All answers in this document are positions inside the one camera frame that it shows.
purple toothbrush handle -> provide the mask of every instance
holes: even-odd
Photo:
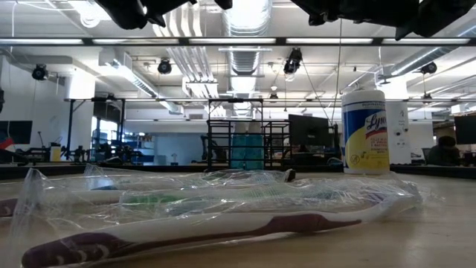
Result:
[[[206,240],[269,235],[278,232],[318,232],[359,224],[360,220],[332,222],[319,214],[295,216],[276,216],[266,225],[246,232],[225,232],[219,234],[197,235],[174,240],[154,242],[131,242],[104,232],[76,234],[26,251],[22,258],[24,268],[54,267],[66,264],[78,264],[86,261],[99,261],[106,258],[118,258],[157,249],[164,246],[195,243]]]

computer monitor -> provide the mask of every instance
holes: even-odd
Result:
[[[30,144],[32,121],[0,121],[0,142],[7,137],[15,144]]]
[[[457,144],[476,144],[476,115],[455,116]]]
[[[292,145],[332,146],[329,135],[329,121],[303,115],[289,115]]]

chair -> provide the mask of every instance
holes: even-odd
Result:
[[[423,157],[425,158],[425,163],[428,165],[428,157],[430,155],[431,148],[422,148]]]

plastic wrapper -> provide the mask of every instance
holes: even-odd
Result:
[[[287,183],[286,176],[262,170],[158,176],[89,167],[72,183],[96,190],[73,191],[32,170],[4,260],[7,268],[87,267],[228,240],[337,229],[422,201],[416,185],[394,174]]]
[[[68,176],[51,179],[51,181],[55,182],[54,185],[56,187],[67,188],[69,191],[77,192],[77,195],[81,195],[79,193],[81,191],[120,191],[108,192],[103,196],[100,196],[98,193],[83,193],[108,199],[109,196],[120,194],[122,191],[152,191],[211,186],[240,187],[270,182],[285,182],[288,178],[289,172],[277,171],[263,172],[258,170],[249,172],[243,170],[224,170],[214,173],[160,176],[157,173],[87,165],[82,176]],[[0,188],[0,191],[8,193],[2,194],[4,199],[0,200],[0,217],[11,217],[13,215],[13,210],[17,203],[17,193],[21,186],[22,183],[20,182],[12,182]]]

lysol label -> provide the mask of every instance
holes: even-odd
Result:
[[[359,170],[388,168],[385,102],[349,103],[342,109],[345,167]]]

